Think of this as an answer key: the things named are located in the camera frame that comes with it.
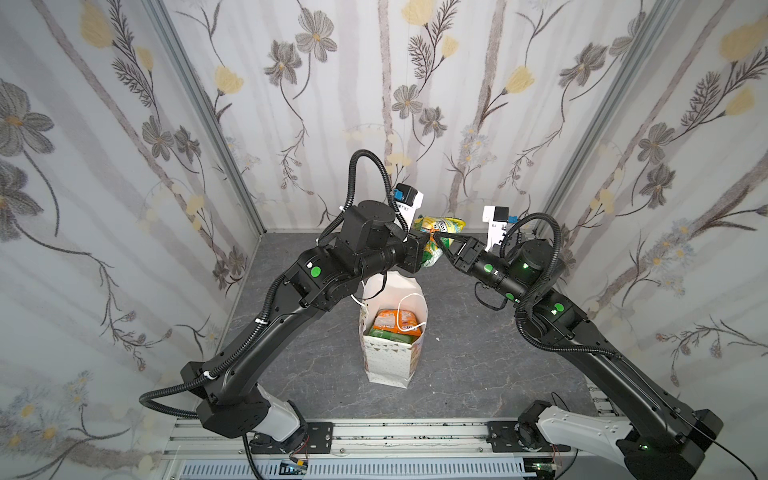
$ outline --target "cable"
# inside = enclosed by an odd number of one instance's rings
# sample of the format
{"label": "cable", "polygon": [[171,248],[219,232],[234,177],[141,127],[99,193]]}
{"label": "cable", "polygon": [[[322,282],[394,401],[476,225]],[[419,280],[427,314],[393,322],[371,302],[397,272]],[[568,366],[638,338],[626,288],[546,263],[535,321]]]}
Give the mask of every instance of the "cable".
{"label": "cable", "polygon": [[264,304],[262,306],[261,312],[256,317],[256,319],[254,319],[254,322],[256,325],[251,331],[246,341],[243,342],[242,345],[237,347],[234,353],[232,353],[232,355],[230,355],[226,360],[224,360],[222,363],[213,367],[209,372],[207,372],[208,377],[199,376],[195,380],[191,380],[189,382],[185,382],[180,385],[174,385],[174,386],[167,387],[165,389],[146,392],[145,394],[139,397],[139,403],[147,407],[148,409],[154,410],[155,412],[164,413],[166,415],[173,415],[176,417],[180,417],[182,419],[196,419],[197,418],[196,412],[192,412],[190,410],[175,409],[174,407],[166,406],[166,405],[163,405],[162,403],[155,402],[154,399],[159,399],[165,396],[176,395],[182,392],[188,392],[192,389],[196,389],[197,387],[202,386],[205,382],[210,381],[210,379],[217,378],[221,373],[226,372],[227,369],[230,368],[230,366],[232,366],[237,361],[237,359],[240,358],[241,355],[243,355],[243,353],[247,352],[253,346],[256,340],[261,336],[263,331],[266,329],[267,325],[269,325],[269,323],[267,322],[267,319],[270,318],[270,313],[272,311],[272,304],[274,303],[275,295],[277,294],[277,289],[280,286],[280,284],[285,280],[285,276],[286,276],[285,273],[281,273],[280,276],[278,276],[272,282],[272,285],[270,285],[270,288],[266,292],[266,296],[264,298]]}
{"label": "cable", "polygon": [[395,211],[395,216],[397,217],[398,222],[400,222],[400,226],[402,227],[403,231],[408,233],[408,224],[406,223],[406,219],[402,217],[399,209],[397,208],[397,204],[395,203],[395,198],[392,196],[392,184],[389,182],[389,174],[386,173],[384,164],[372,151],[358,150],[352,154],[352,157],[349,159],[349,178],[346,183],[346,200],[344,200],[342,212],[336,218],[331,220],[331,223],[328,224],[326,229],[323,230],[323,232],[317,238],[316,243],[318,245],[321,241],[323,241],[323,238],[327,237],[342,223],[344,220],[344,212],[346,209],[350,208],[355,201],[357,161],[360,159],[360,157],[369,158],[371,161],[373,161],[374,164],[376,164],[376,168],[379,169],[379,172],[382,175],[382,180],[384,180],[384,189],[386,190],[387,203]]}
{"label": "cable", "polygon": [[530,214],[525,218],[523,218],[522,220],[515,223],[514,225],[512,225],[512,228],[507,230],[507,234],[504,236],[504,239],[502,239],[502,244],[499,250],[499,256],[501,258],[504,258],[505,256],[505,249],[507,247],[507,243],[511,239],[511,235],[514,232],[520,230],[520,228],[522,228],[523,225],[525,225],[526,223],[532,220],[543,220],[546,223],[548,223],[549,227],[552,229],[552,256],[549,259],[549,264],[545,267],[544,271],[541,272],[541,275],[539,275],[539,277],[536,279],[534,284],[531,285],[530,288],[528,288],[527,292],[525,292],[525,295],[520,300],[520,304],[518,305],[518,308],[515,311],[515,326],[517,327],[518,332],[520,332],[520,335],[523,337],[523,339],[525,339],[526,342],[530,343],[537,349],[544,350],[545,352],[594,353],[597,355],[605,355],[608,358],[614,358],[615,356],[619,356],[619,354],[613,350],[604,349],[596,346],[586,346],[586,345],[549,346],[545,343],[539,342],[525,329],[525,320],[533,318],[533,305],[534,305],[536,293],[551,278],[555,267],[558,265],[560,249],[562,248],[562,245],[563,245],[563,238],[562,238],[562,233],[560,231],[560,224],[551,215],[541,214],[541,213]]}
{"label": "cable", "polygon": [[250,452],[250,445],[248,444],[247,434],[243,434],[243,450],[245,450],[245,456],[248,458],[248,465],[250,466],[250,472],[253,473],[253,477],[257,480],[264,480],[258,470],[256,470],[256,463],[253,461],[253,453]]}
{"label": "cable", "polygon": [[382,275],[384,276],[384,278],[382,279],[382,287],[379,289],[379,291],[376,292],[374,296],[369,296],[368,298],[361,298],[361,300],[370,300],[370,299],[376,298],[377,296],[379,296],[381,292],[384,291],[384,287],[386,286],[386,270],[384,270],[384,273],[382,273]]}
{"label": "cable", "polygon": [[[559,396],[559,394],[557,394],[556,392],[550,392],[550,393],[552,395],[552,403],[554,403],[554,406],[558,406],[558,403],[554,400],[555,396],[557,396],[560,399],[560,402],[563,404],[563,407],[565,408],[565,410],[568,411],[568,412],[571,411],[571,409],[568,408],[568,404],[565,403],[565,400],[563,400],[563,397]],[[562,472],[560,472],[560,474],[558,476],[554,477],[554,480],[558,480],[558,478],[560,478],[563,475],[565,475],[565,472],[567,472],[568,469],[570,469],[572,466],[574,466],[574,463],[576,462],[576,458],[577,457],[578,457],[578,449],[576,449],[576,453],[574,453],[574,459],[571,460],[571,463],[569,463],[568,466],[565,467],[565,469]]]}
{"label": "cable", "polygon": [[752,476],[755,478],[755,480],[759,480],[759,479],[757,478],[757,474],[755,473],[755,471],[754,471],[754,470],[752,470],[752,468],[751,468],[749,465],[747,465],[747,464],[746,464],[746,462],[745,462],[744,460],[742,460],[741,458],[739,458],[739,456],[738,456],[738,455],[736,455],[735,453],[731,452],[729,449],[725,448],[725,447],[723,446],[723,444],[721,444],[721,443],[720,443],[720,442],[718,442],[717,440],[715,440],[715,439],[713,439],[712,437],[710,437],[710,436],[709,436],[707,433],[703,432],[703,431],[702,431],[702,430],[701,430],[699,427],[697,427],[697,426],[695,426],[693,423],[689,422],[689,421],[688,421],[688,420],[687,420],[685,417],[683,417],[682,415],[677,415],[677,413],[674,411],[674,408],[672,408],[672,406],[671,406],[671,405],[670,405],[670,404],[667,402],[667,400],[664,400],[664,397],[663,397],[663,396],[661,396],[661,395],[659,395],[659,392],[657,392],[657,391],[656,391],[656,390],[655,390],[655,389],[654,389],[652,386],[650,386],[650,384],[648,383],[648,381],[646,381],[646,379],[644,379],[644,378],[643,378],[643,377],[642,377],[642,376],[641,376],[641,375],[640,375],[640,374],[637,372],[637,370],[636,370],[636,369],[635,369],[635,368],[634,368],[634,367],[633,367],[633,366],[632,366],[632,365],[631,365],[629,362],[627,362],[627,360],[625,360],[625,359],[621,359],[621,361],[622,361],[622,362],[624,362],[624,365],[626,365],[627,367],[629,367],[629,368],[630,368],[630,369],[631,369],[631,370],[632,370],[632,371],[635,373],[635,375],[637,375],[637,377],[638,377],[638,378],[639,378],[639,379],[640,379],[640,380],[641,380],[641,381],[642,381],[642,382],[645,384],[645,386],[646,386],[646,387],[648,387],[648,389],[649,389],[651,392],[653,392],[654,394],[656,394],[656,396],[657,396],[657,397],[659,397],[659,400],[661,400],[661,402],[664,404],[664,406],[666,406],[666,407],[667,407],[667,408],[670,410],[670,412],[672,412],[673,414],[675,414],[675,415],[677,416],[677,418],[679,418],[679,419],[680,419],[680,420],[682,420],[683,422],[687,423],[687,424],[688,424],[688,426],[690,426],[692,429],[696,430],[696,431],[697,431],[697,432],[699,432],[701,435],[704,435],[704,437],[705,437],[707,440],[709,440],[709,441],[710,441],[710,442],[712,442],[713,444],[717,445],[718,447],[722,448],[722,449],[723,449],[723,450],[724,450],[724,451],[725,451],[725,452],[726,452],[728,455],[730,455],[730,456],[734,457],[734,458],[735,458],[735,459],[736,459],[736,460],[737,460],[737,461],[738,461],[738,462],[739,462],[741,465],[744,465],[744,467],[746,467],[746,469],[750,471],[750,473],[751,473],[751,474],[752,474]]}

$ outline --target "white string handle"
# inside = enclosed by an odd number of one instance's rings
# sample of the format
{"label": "white string handle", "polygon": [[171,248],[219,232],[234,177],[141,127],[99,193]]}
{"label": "white string handle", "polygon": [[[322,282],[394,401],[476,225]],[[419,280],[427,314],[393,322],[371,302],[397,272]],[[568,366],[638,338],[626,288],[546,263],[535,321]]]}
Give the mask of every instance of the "white string handle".
{"label": "white string handle", "polygon": [[427,324],[427,322],[421,322],[419,325],[410,326],[410,327],[405,328],[405,329],[400,326],[400,305],[402,304],[403,300],[405,300],[406,298],[408,298],[409,296],[412,296],[412,295],[418,295],[418,296],[424,298],[424,296],[421,293],[413,292],[413,293],[409,293],[408,295],[406,295],[406,296],[404,296],[403,298],[400,299],[400,303],[397,304],[397,313],[395,314],[395,325],[397,325],[397,328],[401,332],[410,332],[411,330],[415,330],[415,329],[419,328],[420,326],[423,326],[423,325]]}

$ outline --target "yellow snack bag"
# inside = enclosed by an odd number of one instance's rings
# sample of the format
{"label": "yellow snack bag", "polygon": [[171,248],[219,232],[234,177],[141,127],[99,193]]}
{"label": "yellow snack bag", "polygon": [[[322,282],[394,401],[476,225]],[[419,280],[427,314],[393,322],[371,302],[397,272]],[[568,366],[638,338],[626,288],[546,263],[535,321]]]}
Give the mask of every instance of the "yellow snack bag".
{"label": "yellow snack bag", "polygon": [[[413,224],[414,228],[418,228],[422,232],[447,232],[458,233],[464,230],[466,223],[464,220],[451,217],[422,217],[419,216],[416,222]],[[448,238],[442,239],[443,244],[446,247],[450,247],[453,240]],[[427,246],[424,248],[424,256],[422,257],[422,266],[432,266],[442,255],[442,250],[435,242],[435,239],[430,237]]]}

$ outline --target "snack package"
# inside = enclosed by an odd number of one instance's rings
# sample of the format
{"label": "snack package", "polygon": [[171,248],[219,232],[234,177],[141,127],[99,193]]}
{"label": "snack package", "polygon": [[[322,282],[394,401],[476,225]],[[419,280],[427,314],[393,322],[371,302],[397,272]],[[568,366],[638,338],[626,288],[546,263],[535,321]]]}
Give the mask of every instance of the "snack package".
{"label": "snack package", "polygon": [[[418,228],[422,232],[447,232],[458,233],[464,230],[466,223],[464,220],[451,217],[421,217],[416,219],[413,224],[414,228]],[[443,239],[443,244],[446,247],[450,247],[453,240]],[[422,257],[422,266],[432,266],[442,255],[442,250],[435,242],[434,238],[429,239],[427,246],[424,248],[424,255]]]}
{"label": "snack package", "polygon": [[398,335],[412,336],[414,337],[414,340],[418,339],[422,335],[422,329],[418,327],[419,321],[416,319],[416,315],[413,312],[401,309],[399,312],[399,318],[397,317],[397,310],[379,310],[379,312],[376,314],[376,319],[373,320],[373,328],[368,334],[370,336],[374,336],[372,334],[374,330],[383,330],[385,332],[396,333]]}
{"label": "snack package", "polygon": [[368,336],[392,340],[393,342],[408,343],[409,345],[416,341],[416,337],[412,335],[402,335],[401,333],[386,332],[385,330],[379,329],[371,329],[371,331],[368,332]]}

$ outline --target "green snack package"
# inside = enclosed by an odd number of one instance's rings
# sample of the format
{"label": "green snack package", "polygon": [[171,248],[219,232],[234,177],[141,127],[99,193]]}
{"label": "green snack package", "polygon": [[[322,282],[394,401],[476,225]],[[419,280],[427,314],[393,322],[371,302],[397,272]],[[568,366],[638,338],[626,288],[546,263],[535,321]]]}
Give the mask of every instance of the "green snack package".
{"label": "green snack package", "polygon": [[[422,232],[447,232],[458,233],[464,230],[466,223],[464,220],[451,217],[422,217],[416,219],[413,224],[414,228],[418,228]],[[442,240],[443,245],[450,247],[453,240],[444,238]],[[424,248],[424,256],[422,257],[422,266],[432,266],[437,263],[437,260],[442,255],[442,250],[435,242],[434,238],[429,239],[427,246]]]}
{"label": "green snack package", "polygon": [[386,330],[379,329],[371,329],[371,331],[368,332],[368,336],[392,340],[393,342],[408,343],[409,345],[418,339],[418,337],[413,335],[403,335],[401,333],[387,332]]}

